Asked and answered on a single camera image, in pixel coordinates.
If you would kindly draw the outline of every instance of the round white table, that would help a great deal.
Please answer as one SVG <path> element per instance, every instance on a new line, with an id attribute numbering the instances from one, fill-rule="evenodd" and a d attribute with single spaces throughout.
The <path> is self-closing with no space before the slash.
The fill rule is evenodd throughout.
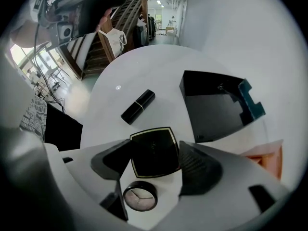
<path id="1" fill-rule="evenodd" d="M 81 148 L 129 139 L 133 133 L 159 127 L 171 127 L 177 142 L 194 142 L 193 130 L 179 85 L 184 70 L 196 70 L 230 75 L 222 65 L 204 54 L 174 45 L 155 45 L 130 51 L 115 59 L 100 75 L 92 90 L 81 136 Z M 155 100 L 132 123 L 127 124 L 121 114 L 147 89 Z M 224 150 L 238 148 L 238 141 L 253 137 L 252 127 L 242 129 L 219 141 Z M 137 212 L 126 207 L 128 223 L 150 230 L 178 203 L 182 187 L 181 170 L 159 178 L 138 179 L 131 163 L 121 179 L 122 192 L 133 181 L 153 184 L 158 192 L 157 206 L 148 212 Z"/>
<path id="2" fill-rule="evenodd" d="M 179 88 L 184 70 L 229 74 L 204 54 L 175 45 L 147 46 L 115 59 L 92 90 L 81 148 L 128 139 L 133 133 L 159 127 L 171 127 L 177 142 L 194 142 Z M 155 93 L 155 100 L 132 125 L 127 124 L 121 114 L 147 89 Z"/>

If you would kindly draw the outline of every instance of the white tote bag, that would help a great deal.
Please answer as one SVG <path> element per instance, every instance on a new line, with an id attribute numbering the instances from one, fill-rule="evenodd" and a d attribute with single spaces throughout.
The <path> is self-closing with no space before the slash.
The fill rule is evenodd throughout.
<path id="1" fill-rule="evenodd" d="M 99 32 L 108 38 L 114 56 L 118 57 L 122 53 L 124 45 L 127 44 L 125 33 L 115 28 L 112 28 L 109 33 L 104 33 L 101 30 Z"/>

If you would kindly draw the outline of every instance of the black lipstick tube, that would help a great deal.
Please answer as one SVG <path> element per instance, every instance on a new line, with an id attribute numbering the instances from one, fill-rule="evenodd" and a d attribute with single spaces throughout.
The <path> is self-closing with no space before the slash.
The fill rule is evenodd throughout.
<path id="1" fill-rule="evenodd" d="M 128 124 L 132 124 L 146 107 L 155 99 L 155 93 L 147 90 L 121 115 Z"/>

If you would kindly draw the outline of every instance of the black and white patterned cloth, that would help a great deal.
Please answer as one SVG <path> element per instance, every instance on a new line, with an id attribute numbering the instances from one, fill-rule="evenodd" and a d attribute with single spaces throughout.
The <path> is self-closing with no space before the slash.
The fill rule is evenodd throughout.
<path id="1" fill-rule="evenodd" d="M 35 133 L 44 141 L 46 130 L 46 117 L 47 117 L 47 104 L 46 102 L 34 95 L 31 100 L 30 106 L 27 108 L 26 113 L 20 124 L 22 130 L 28 130 Z"/>

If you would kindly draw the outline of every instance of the wooden staircase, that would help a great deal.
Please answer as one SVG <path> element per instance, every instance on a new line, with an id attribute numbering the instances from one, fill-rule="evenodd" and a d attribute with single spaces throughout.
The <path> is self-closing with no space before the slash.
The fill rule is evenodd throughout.
<path id="1" fill-rule="evenodd" d="M 126 2 L 117 8 L 112 16 L 112 27 L 124 31 L 128 41 L 132 41 L 133 29 L 137 24 L 137 20 L 141 14 L 141 0 L 126 0 Z M 129 46 L 125 46 L 123 53 L 132 50 Z M 90 46 L 85 66 L 82 71 L 82 77 L 100 74 L 110 64 L 105 49 L 103 48 L 99 35 L 96 34 Z"/>

